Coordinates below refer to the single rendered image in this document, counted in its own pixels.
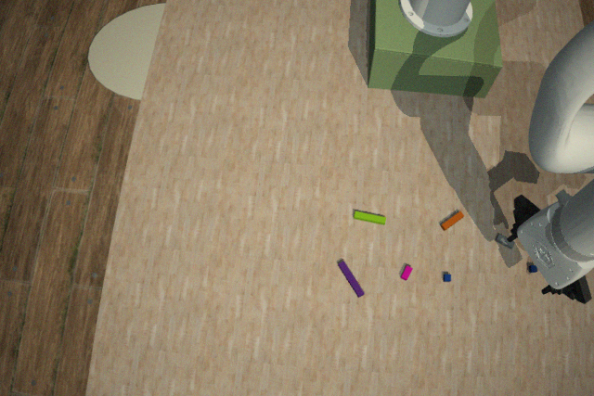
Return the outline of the grey rod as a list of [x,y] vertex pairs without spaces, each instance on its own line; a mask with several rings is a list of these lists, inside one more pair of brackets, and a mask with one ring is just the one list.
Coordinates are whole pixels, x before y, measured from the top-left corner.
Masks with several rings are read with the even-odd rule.
[[515,244],[515,242],[513,242],[513,241],[509,242],[507,240],[507,238],[504,237],[504,236],[502,236],[502,235],[497,235],[497,238],[496,238],[495,241],[498,242],[498,243],[500,243],[501,245],[509,248],[509,249],[512,249],[513,246],[514,246],[514,244]]

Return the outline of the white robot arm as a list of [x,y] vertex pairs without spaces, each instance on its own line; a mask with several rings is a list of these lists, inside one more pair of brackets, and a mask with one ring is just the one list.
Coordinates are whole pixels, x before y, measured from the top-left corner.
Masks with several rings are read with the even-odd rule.
[[[432,36],[458,35],[472,18],[471,0],[399,3],[407,21]],[[528,134],[538,167],[554,173],[594,173],[594,104],[585,103],[593,94],[594,20],[564,46],[542,78]],[[551,222],[556,246],[572,260],[593,260],[594,179],[573,197],[564,189],[555,196],[560,203]]]

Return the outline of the orange rod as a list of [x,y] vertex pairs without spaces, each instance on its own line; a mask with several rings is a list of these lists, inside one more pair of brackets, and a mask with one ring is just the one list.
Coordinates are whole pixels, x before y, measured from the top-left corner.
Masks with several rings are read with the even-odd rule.
[[442,229],[445,231],[447,228],[449,228],[450,226],[452,226],[453,224],[455,224],[456,222],[458,222],[463,217],[464,217],[464,215],[460,211],[459,213],[457,213],[456,215],[454,215],[452,218],[450,218],[448,221],[446,221],[445,223],[443,223],[441,225]]

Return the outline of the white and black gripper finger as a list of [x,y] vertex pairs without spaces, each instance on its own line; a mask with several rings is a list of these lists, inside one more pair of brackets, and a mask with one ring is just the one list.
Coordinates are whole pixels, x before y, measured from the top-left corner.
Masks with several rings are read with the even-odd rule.
[[513,241],[518,237],[518,227],[522,225],[530,217],[535,215],[535,213],[540,211],[540,209],[535,204],[533,204],[529,199],[527,199],[523,195],[520,195],[519,197],[514,199],[514,208],[515,210],[513,211],[513,215],[515,219],[515,224],[513,225],[514,229],[512,228],[510,230],[512,235],[507,238],[509,242]]
[[562,289],[555,289],[550,285],[542,289],[543,295],[549,292],[551,292],[552,295],[556,293],[561,295],[563,293],[571,300],[576,299],[584,304],[592,299],[585,275]]

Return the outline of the lime green rectangular bar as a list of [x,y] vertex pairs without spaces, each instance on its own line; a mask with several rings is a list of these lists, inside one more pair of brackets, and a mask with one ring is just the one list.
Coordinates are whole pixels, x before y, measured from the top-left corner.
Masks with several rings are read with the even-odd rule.
[[368,213],[364,213],[364,212],[360,212],[360,211],[355,212],[354,219],[366,221],[366,222],[370,222],[370,223],[375,223],[375,224],[383,224],[383,225],[385,225],[385,221],[386,221],[386,217],[368,214]]

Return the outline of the purple rod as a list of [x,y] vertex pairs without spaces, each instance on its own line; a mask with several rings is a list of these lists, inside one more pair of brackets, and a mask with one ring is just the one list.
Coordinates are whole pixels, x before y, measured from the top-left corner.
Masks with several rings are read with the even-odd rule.
[[363,296],[365,294],[364,291],[362,290],[362,288],[359,286],[359,284],[355,280],[354,276],[352,275],[351,271],[349,270],[349,268],[347,267],[345,262],[344,261],[340,262],[338,264],[338,266],[340,267],[342,273],[346,277],[347,281],[351,285],[351,287],[354,290],[357,297],[360,298],[361,296]]

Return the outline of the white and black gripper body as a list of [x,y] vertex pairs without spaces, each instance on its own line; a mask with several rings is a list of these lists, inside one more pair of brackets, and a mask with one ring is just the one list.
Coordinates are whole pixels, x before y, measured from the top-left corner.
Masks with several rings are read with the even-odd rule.
[[558,204],[557,201],[548,205],[517,229],[517,236],[523,247],[539,272],[555,289],[572,284],[594,268],[594,259],[588,262],[572,260],[556,246],[551,233],[551,222],[555,210],[560,207]]

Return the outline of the magenta rod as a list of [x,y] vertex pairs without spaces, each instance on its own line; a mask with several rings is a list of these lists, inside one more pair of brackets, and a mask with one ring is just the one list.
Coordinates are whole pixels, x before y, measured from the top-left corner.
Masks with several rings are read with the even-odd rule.
[[407,281],[407,279],[408,279],[408,277],[409,277],[409,275],[410,275],[410,273],[411,273],[412,269],[413,269],[413,268],[411,268],[411,267],[407,266],[407,267],[406,267],[406,269],[405,269],[405,271],[403,272],[403,274],[402,274],[401,278]]

